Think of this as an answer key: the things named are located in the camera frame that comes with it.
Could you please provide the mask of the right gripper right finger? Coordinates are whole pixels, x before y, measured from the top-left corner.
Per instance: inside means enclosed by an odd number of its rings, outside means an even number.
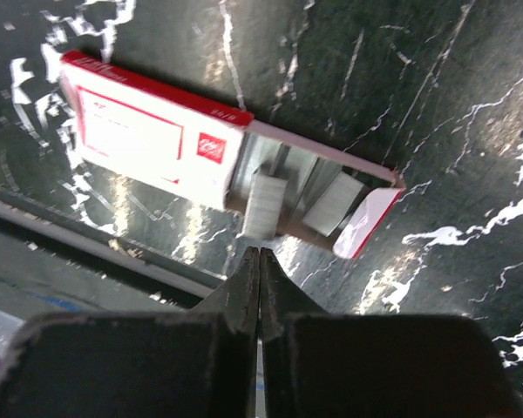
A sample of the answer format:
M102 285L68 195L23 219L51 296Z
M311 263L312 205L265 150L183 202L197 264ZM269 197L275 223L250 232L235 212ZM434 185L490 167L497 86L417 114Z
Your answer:
M260 253L270 417L521 417L491 340L459 315L323 310Z

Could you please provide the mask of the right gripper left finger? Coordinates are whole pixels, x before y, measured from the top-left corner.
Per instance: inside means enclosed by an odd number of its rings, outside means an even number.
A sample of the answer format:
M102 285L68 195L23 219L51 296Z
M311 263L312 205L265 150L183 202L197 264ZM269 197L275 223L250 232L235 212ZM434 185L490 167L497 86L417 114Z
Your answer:
M0 417L252 417L260 253L184 313L28 320L0 364Z

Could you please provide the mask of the staple strip piece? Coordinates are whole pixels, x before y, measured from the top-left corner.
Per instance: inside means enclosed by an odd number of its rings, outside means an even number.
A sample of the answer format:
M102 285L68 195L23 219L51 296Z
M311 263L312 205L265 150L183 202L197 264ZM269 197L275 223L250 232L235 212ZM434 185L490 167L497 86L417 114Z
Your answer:
M364 184L340 172L302 218L304 225L330 236L349 212Z
M257 172L251 183L242 233L252 239L273 239L288 181Z

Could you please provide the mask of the staples box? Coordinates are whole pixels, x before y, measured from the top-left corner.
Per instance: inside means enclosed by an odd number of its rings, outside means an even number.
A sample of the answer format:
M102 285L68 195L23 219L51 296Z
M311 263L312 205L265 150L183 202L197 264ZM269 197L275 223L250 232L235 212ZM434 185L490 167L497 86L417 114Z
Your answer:
M241 215L257 172L288 181L274 236L356 257L405 189L391 169L80 51L60 59L87 162L221 212ZM330 236L302 218L338 173L364 184Z

